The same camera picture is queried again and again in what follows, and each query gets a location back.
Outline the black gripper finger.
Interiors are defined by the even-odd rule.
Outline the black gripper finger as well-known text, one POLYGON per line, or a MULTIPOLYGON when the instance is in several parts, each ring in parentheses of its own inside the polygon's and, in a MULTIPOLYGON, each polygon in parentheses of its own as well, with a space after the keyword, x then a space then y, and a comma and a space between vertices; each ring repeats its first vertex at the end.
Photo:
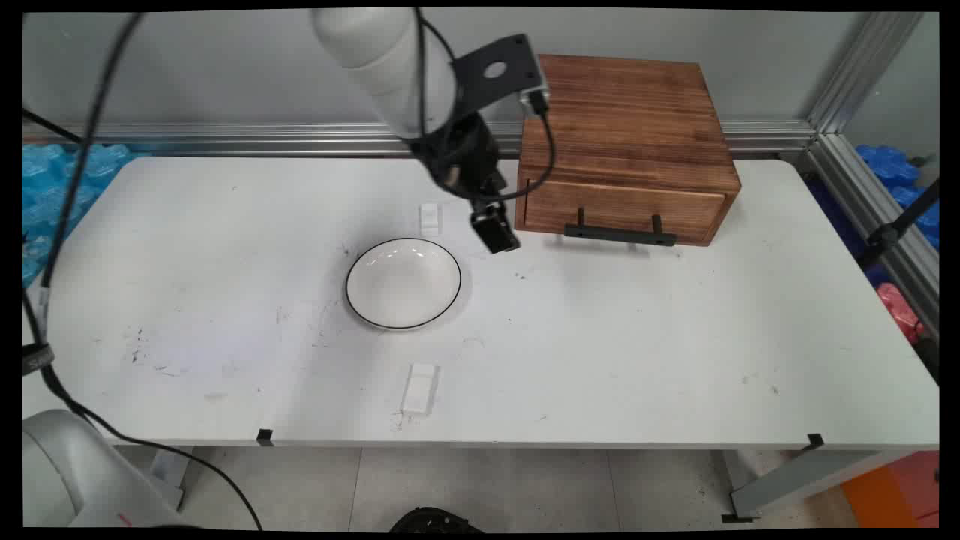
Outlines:
POLYGON ((491 255, 521 246, 507 219, 504 202, 471 202, 470 225, 491 255))

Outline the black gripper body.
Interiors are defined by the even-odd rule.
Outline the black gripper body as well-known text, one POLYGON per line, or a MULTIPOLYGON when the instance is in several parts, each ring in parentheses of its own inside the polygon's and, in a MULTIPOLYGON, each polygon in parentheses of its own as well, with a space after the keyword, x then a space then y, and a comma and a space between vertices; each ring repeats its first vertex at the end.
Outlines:
POLYGON ((506 181, 497 168, 500 147, 477 112, 466 114, 450 129, 411 138, 410 151, 426 167, 442 191, 467 201, 506 200, 506 181))

